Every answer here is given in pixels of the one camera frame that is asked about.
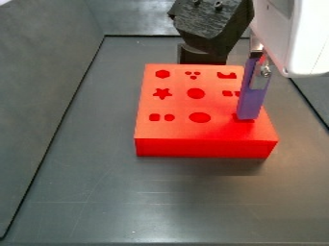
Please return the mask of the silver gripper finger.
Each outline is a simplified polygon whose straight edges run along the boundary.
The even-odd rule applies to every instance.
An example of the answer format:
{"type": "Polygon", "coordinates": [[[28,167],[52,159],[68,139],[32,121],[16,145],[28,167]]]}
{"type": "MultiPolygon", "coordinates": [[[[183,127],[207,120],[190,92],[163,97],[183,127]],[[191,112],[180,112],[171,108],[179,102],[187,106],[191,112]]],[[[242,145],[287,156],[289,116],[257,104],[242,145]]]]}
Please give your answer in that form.
{"type": "Polygon", "coordinates": [[[250,56],[255,59],[249,83],[250,89],[265,89],[271,78],[271,60],[257,36],[250,37],[250,56]]]}

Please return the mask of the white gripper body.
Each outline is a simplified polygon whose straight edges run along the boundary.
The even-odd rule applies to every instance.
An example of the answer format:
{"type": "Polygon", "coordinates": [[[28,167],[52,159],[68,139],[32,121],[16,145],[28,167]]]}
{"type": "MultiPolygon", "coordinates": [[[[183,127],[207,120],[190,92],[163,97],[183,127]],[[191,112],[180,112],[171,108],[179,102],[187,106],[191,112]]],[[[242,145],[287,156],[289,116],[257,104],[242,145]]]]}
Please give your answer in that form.
{"type": "Polygon", "coordinates": [[[250,23],[285,77],[329,74],[329,0],[253,0],[250,23]]]}

